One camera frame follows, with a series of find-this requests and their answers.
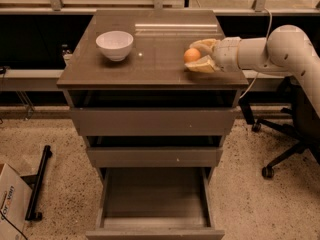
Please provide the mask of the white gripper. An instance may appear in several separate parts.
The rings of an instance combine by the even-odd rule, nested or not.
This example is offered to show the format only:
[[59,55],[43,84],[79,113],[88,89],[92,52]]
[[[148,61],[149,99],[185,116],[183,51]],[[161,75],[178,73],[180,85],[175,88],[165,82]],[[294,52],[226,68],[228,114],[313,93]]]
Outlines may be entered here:
[[197,61],[186,63],[185,66],[193,72],[214,73],[220,71],[237,71],[238,67],[238,48],[240,37],[227,37],[223,40],[214,38],[202,39],[189,45],[200,52],[207,54]]

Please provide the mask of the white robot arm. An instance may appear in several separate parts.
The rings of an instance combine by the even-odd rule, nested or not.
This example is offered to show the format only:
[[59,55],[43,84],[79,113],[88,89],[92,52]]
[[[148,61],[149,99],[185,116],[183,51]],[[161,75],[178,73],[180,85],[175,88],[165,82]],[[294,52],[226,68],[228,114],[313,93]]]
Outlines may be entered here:
[[293,76],[320,116],[320,58],[303,30],[293,25],[276,28],[268,37],[203,39],[191,49],[200,55],[185,66],[194,72],[254,70],[273,76]]

